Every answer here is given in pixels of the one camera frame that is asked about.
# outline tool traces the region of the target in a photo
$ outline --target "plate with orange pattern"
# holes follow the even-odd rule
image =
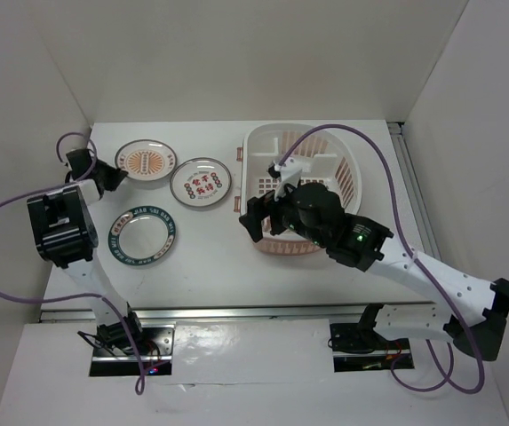
[[[128,178],[157,180],[165,178],[177,165],[177,155],[163,142],[138,139],[122,146],[115,155],[115,165],[126,170]]]

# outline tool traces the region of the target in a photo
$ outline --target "orange sunburst pattern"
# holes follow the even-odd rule
[[[145,149],[131,153],[126,159],[126,166],[132,173],[139,175],[154,175],[162,171],[164,165],[163,157]]]

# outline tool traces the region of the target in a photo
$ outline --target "plate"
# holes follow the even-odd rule
[[[151,139],[138,139],[122,146],[115,155],[115,165],[126,170],[128,178],[157,180],[169,175],[177,164],[170,146]]]
[[[169,251],[175,231],[175,222],[165,210],[155,206],[135,207],[112,224],[108,247],[123,264],[152,264]]]
[[[222,162],[194,158],[181,164],[171,176],[171,193],[191,207],[207,207],[219,202],[230,190],[232,178]]]

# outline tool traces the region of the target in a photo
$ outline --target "dish rack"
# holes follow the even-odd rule
[[[246,213],[246,202],[275,189],[278,182],[267,174],[271,162],[281,158],[298,138],[312,129],[296,123],[274,123],[257,127],[244,138],[238,161],[243,162],[241,196],[235,198],[235,211]],[[339,138],[321,130],[304,140],[292,154],[303,163],[301,183],[319,182],[339,195],[347,213],[356,214],[361,206],[361,171],[353,153]],[[267,218],[262,231],[264,238],[255,243],[256,249],[274,255],[304,255],[320,250],[318,246],[296,233],[285,231],[270,234]]]

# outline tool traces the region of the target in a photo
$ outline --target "white wall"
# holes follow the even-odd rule
[[[20,2],[0,0],[0,201],[53,185],[63,171],[54,142],[87,127]],[[41,296],[47,270],[37,255],[25,202],[0,211],[0,288]],[[0,398],[22,324],[35,307],[0,300]]]
[[[466,0],[26,0],[90,121],[408,116]]]
[[[444,260],[509,279],[509,1],[469,2],[405,137]],[[493,367],[509,413],[509,325]]]

